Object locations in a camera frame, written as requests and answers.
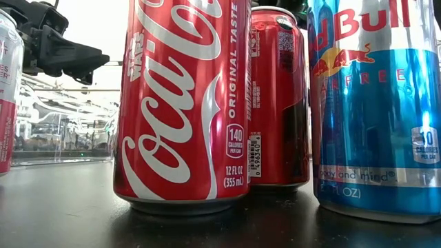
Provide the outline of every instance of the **soda can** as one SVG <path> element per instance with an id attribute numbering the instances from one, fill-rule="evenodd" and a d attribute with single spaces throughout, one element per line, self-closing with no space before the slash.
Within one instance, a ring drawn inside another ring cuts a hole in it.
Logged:
<path id="1" fill-rule="evenodd" d="M 17 23 L 0 10 L 0 176 L 11 168 L 24 43 Z"/>
<path id="2" fill-rule="evenodd" d="M 330 210 L 441 217 L 440 72 L 431 0 L 309 1 L 314 189 Z"/>
<path id="3" fill-rule="evenodd" d="M 131 0 L 114 192 L 207 214 L 249 191 L 251 1 Z"/>
<path id="4" fill-rule="evenodd" d="M 309 180 L 303 35 L 291 12 L 261 6 L 251 36 L 251 184 L 295 190 Z"/>

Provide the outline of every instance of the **red bull emblem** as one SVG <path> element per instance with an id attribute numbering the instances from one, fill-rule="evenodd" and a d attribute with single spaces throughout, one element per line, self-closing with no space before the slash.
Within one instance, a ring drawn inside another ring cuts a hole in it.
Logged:
<path id="1" fill-rule="evenodd" d="M 371 48 L 369 47 L 371 44 L 368 43 L 365 45 L 367 51 L 357 51 L 357 50 L 341 50 L 336 59 L 334 60 L 334 68 L 339 67 L 348 67 L 351 65 L 352 61 L 357 61 L 359 63 L 373 63 L 375 59 L 369 58 L 367 55 L 371 52 Z"/>
<path id="2" fill-rule="evenodd" d="M 313 76 L 320 76 L 321 74 L 327 72 L 329 70 L 328 65 L 326 64 L 326 61 L 323 59 L 320 59 L 316 66 L 312 69 Z"/>

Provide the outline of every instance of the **white can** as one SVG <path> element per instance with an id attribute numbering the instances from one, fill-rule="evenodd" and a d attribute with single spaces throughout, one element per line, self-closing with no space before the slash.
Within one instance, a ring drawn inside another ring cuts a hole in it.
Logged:
<path id="1" fill-rule="evenodd" d="M 24 43 L 17 23 L 0 10 L 0 176 L 11 167 Z"/>

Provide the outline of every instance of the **140 calories label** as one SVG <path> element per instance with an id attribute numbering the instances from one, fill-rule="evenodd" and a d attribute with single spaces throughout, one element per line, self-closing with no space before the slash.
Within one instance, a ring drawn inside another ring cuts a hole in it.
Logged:
<path id="1" fill-rule="evenodd" d="M 440 162 L 438 132 L 433 127 L 412 128 L 412 148 L 415 162 L 434 164 Z"/>
<path id="2" fill-rule="evenodd" d="M 230 158 L 243 156 L 243 127 L 239 124 L 227 126 L 227 155 Z"/>

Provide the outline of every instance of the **can bottom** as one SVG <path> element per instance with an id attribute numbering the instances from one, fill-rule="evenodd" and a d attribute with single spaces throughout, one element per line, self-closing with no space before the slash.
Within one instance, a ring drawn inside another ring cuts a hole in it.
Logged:
<path id="1" fill-rule="evenodd" d="M 392 223 L 406 223 L 406 224 L 426 224 L 435 220 L 441 219 L 441 215 L 405 215 L 392 214 L 381 211 L 370 211 L 366 209 L 359 209 L 356 207 L 342 206 L 328 201 L 319 200 L 320 206 L 348 216 L 365 218 L 369 220 L 379 220 Z"/>
<path id="2" fill-rule="evenodd" d="M 215 199 L 215 200 L 173 200 L 173 201 L 159 201 L 159 200 L 142 200 L 139 198 L 132 198 L 116 194 L 118 197 L 130 203 L 133 209 L 138 211 L 162 215 L 162 216 L 197 216 L 203 214 L 213 214 L 224 211 L 234 205 L 240 200 L 243 195 Z"/>
<path id="3" fill-rule="evenodd" d="M 293 183 L 289 185 L 277 185 L 277 184 L 256 184 L 251 185 L 251 193 L 258 193 L 258 194 L 289 194 L 297 192 L 298 188 L 300 186 L 305 185 L 307 182 L 303 183 Z"/>

